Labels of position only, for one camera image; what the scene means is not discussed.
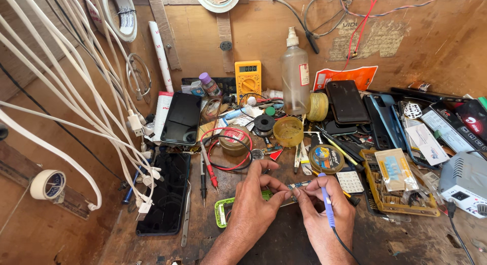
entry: plastic bottle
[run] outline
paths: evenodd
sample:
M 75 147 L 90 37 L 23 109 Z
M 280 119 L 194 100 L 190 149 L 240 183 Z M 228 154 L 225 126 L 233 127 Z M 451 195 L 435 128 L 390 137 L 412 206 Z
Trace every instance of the plastic bottle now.
M 294 27 L 289 28 L 287 51 L 281 57 L 284 111 L 288 115 L 306 114 L 310 110 L 308 53 L 298 47 Z
M 222 95 L 222 91 L 220 90 L 216 82 L 210 77 L 210 75 L 208 75 L 208 73 L 201 73 L 199 79 L 201 81 L 201 86 L 206 91 L 208 96 Z

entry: purple soldering iron handle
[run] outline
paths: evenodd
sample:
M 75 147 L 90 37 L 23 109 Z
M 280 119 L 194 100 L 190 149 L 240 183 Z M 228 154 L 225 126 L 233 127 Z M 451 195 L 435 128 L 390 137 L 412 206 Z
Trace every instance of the purple soldering iron handle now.
M 318 175 L 319 177 L 324 177 L 326 176 L 325 173 L 321 173 Z M 326 192 L 325 187 L 321 187 L 321 193 L 323 194 L 323 202 L 325 202 L 325 211 L 326 211 L 326 216 L 328 217 L 328 224 L 331 227 L 335 227 L 335 216 L 333 214 L 333 209 L 332 209 L 332 201 L 330 199 L 330 195 L 328 192 Z

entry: black knob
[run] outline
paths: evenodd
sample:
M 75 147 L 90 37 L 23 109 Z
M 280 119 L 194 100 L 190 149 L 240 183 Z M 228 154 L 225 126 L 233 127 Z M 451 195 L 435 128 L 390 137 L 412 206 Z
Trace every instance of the black knob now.
M 487 216 L 487 205 L 486 204 L 479 204 L 477 205 L 477 211 L 481 216 Z

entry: phone screen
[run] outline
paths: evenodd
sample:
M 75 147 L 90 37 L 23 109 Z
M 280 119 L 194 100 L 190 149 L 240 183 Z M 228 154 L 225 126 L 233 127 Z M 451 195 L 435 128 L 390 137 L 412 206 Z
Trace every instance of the phone screen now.
M 137 223 L 136 234 L 174 235 L 181 228 L 186 202 L 187 178 L 191 156 L 186 153 L 163 153 L 155 158 L 154 166 L 161 170 L 164 181 L 156 180 L 152 194 L 154 205 L 146 218 Z
M 174 93 L 162 130 L 161 141 L 179 145 L 195 145 L 200 111 L 200 96 Z

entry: plastic bag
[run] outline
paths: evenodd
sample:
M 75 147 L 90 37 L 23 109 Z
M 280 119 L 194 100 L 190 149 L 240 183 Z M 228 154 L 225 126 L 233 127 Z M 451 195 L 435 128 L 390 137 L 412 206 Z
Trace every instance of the plastic bag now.
M 375 153 L 387 191 L 411 191 L 419 189 L 402 149 Z

